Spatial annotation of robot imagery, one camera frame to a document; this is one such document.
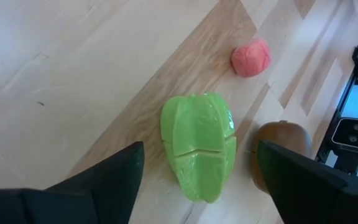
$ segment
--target wooden table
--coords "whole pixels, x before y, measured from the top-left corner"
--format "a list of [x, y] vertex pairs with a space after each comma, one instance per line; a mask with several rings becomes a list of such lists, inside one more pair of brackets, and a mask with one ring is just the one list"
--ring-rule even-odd
[[[240, 78], [229, 56], [253, 37], [273, 62]], [[143, 141], [131, 223], [275, 223], [249, 174], [252, 133], [286, 119], [316, 153], [355, 45], [358, 0], [0, 1], [0, 188], [46, 188]], [[236, 166], [216, 203], [192, 203], [167, 163], [160, 111], [208, 91], [231, 107]]]

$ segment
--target pink toy fruit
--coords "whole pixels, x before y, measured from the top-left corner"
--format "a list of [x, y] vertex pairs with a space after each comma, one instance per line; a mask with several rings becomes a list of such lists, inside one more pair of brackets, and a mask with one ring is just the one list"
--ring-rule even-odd
[[247, 78], [263, 72], [272, 62], [272, 56], [266, 41], [257, 38], [236, 48], [231, 55], [231, 62], [236, 73]]

